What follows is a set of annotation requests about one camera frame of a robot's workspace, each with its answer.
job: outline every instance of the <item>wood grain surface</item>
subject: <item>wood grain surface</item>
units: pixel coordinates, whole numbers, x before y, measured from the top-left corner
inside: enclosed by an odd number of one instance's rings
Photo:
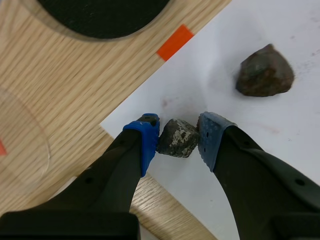
[[[0,88],[16,96],[38,122],[50,146],[50,165],[27,194],[15,190],[15,180],[1,169],[0,214],[46,201],[97,159],[112,142],[99,123],[164,64],[156,54],[160,46],[181,24],[197,33],[229,3],[172,0],[143,31],[92,41],[59,30],[33,0],[26,1],[0,5]],[[35,166],[23,161],[18,166],[22,179],[32,179]],[[159,239],[215,239],[150,176],[141,179],[132,212]]]

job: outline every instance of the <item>dark rock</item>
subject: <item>dark rock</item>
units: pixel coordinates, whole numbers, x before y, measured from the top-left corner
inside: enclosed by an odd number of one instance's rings
[[[241,63],[235,88],[246,96],[268,97],[289,91],[294,78],[287,60],[269,44]]]
[[[157,152],[178,158],[187,158],[200,139],[197,129],[188,122],[171,119],[159,138]]]

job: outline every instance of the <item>rock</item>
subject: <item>rock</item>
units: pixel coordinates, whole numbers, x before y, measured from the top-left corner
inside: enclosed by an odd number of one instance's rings
[[[235,88],[246,96],[268,97],[289,91],[294,78],[287,60],[268,44],[241,63]]]
[[[197,146],[200,135],[188,122],[171,119],[159,138],[157,152],[178,158],[187,158]]]

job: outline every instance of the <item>black circular mat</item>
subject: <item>black circular mat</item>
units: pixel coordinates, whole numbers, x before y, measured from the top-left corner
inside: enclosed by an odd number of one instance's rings
[[[97,39],[128,36],[150,23],[169,0],[38,0],[67,28]]]

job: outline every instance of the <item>white sheet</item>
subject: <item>white sheet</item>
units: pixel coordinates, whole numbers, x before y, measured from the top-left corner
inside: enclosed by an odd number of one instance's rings
[[[240,63],[272,43],[292,65],[292,89],[272,97],[235,90]],[[194,125],[215,112],[264,150],[320,184],[320,1],[233,0],[115,109],[101,126],[116,137],[144,113]],[[190,158],[157,154],[148,172],[219,240],[239,239],[228,200],[196,149]]]

